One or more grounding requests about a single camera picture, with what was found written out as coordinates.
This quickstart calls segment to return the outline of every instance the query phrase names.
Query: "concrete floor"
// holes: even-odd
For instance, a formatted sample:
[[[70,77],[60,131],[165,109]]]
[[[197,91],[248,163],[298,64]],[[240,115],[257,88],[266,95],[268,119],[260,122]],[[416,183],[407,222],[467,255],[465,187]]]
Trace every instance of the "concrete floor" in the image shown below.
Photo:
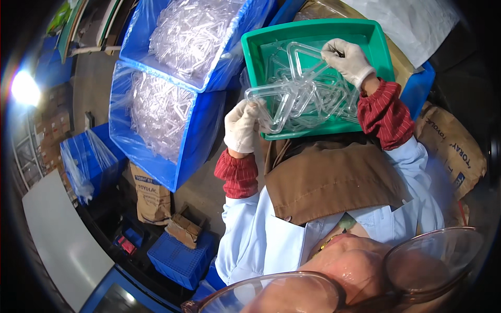
[[[109,56],[104,52],[79,55],[74,77],[73,113],[75,134],[82,133],[85,127],[85,112],[91,112],[96,126],[108,122],[109,97],[112,74],[118,55]],[[239,91],[228,92],[225,112],[228,112],[242,95]],[[225,194],[224,182],[214,177],[217,160],[226,145],[223,142],[224,125],[222,124],[211,151],[209,160],[174,194],[174,207],[179,210],[183,204],[189,204],[195,215],[207,218],[205,227],[212,233],[222,236],[225,226],[221,218]],[[263,168],[263,157],[256,134],[256,159],[258,168]],[[133,184],[130,172],[124,176]],[[258,177],[260,189],[264,186],[262,173]]]

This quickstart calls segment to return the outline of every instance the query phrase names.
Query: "brown apron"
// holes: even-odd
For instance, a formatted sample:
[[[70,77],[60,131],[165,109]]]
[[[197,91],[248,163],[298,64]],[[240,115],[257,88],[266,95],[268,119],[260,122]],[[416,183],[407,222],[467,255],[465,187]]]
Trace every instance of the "brown apron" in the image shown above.
[[[378,205],[399,208],[412,199],[381,149],[362,133],[261,138],[261,145],[275,216],[295,225]]]

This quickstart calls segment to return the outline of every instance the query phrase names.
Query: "light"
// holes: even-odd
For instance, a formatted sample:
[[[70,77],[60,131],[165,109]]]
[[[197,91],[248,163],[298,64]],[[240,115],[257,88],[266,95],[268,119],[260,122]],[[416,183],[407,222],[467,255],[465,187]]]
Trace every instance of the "light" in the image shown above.
[[[40,100],[40,89],[33,77],[26,71],[20,71],[14,77],[11,87],[15,100],[24,105],[37,106]]]
[[[128,292],[125,293],[125,297],[127,298],[126,300],[130,303],[134,303],[136,301],[136,299],[134,299],[134,297]]]

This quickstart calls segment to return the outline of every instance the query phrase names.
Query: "white lab coat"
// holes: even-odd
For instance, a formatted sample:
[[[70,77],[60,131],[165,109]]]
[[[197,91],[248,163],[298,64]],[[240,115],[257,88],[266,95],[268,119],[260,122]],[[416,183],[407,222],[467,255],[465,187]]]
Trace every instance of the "white lab coat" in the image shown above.
[[[423,145],[411,137],[399,148],[384,153],[403,178],[413,200],[393,212],[386,205],[348,213],[372,239],[390,245],[414,237],[418,222],[422,232],[444,228],[440,208],[428,193],[431,180],[424,172],[428,154]],[[266,187],[246,199],[226,198],[223,208],[226,232],[219,243],[215,265],[226,284],[297,270],[344,214],[319,218],[305,227],[285,222],[275,217]]]

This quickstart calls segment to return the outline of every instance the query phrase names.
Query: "red sleeve cover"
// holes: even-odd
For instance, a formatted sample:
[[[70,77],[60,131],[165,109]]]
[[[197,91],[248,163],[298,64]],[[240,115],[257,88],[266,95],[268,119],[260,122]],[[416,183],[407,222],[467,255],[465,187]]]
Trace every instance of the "red sleeve cover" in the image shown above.
[[[214,175],[226,181],[222,188],[228,198],[244,199],[258,192],[258,166],[254,154],[235,159],[228,149],[224,150],[217,161]]]
[[[414,121],[409,108],[398,98],[401,86],[379,78],[379,88],[369,97],[360,94],[358,121],[366,134],[375,135],[383,150],[393,150],[410,139]]]

